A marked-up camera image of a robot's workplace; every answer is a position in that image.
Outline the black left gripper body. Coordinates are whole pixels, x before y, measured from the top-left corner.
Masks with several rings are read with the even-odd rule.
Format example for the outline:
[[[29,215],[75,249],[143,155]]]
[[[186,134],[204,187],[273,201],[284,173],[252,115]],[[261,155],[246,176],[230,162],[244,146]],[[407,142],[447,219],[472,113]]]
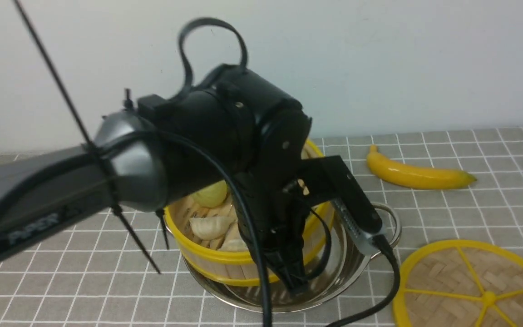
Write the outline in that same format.
[[[258,269],[284,273],[284,266],[303,261],[303,232],[313,214],[326,236],[325,253],[313,273],[322,273],[330,256],[330,230],[325,221],[304,201],[309,194],[296,173],[301,162],[250,161],[235,172],[239,231]]]

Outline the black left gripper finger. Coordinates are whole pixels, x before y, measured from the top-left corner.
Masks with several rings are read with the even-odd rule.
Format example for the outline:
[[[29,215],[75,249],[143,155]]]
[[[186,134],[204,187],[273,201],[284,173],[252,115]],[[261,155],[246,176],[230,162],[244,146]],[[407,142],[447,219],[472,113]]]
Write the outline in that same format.
[[[306,292],[309,282],[303,261],[293,261],[284,266],[284,284],[290,295]]]

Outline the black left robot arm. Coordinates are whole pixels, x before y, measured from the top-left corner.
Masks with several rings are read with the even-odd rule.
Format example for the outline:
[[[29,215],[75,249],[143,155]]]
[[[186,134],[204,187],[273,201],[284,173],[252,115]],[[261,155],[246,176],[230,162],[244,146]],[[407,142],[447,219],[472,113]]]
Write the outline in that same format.
[[[173,99],[108,115],[93,145],[0,166],[0,262],[102,209],[150,212],[226,180],[259,270],[307,290],[298,180],[311,118],[257,73],[221,65]]]

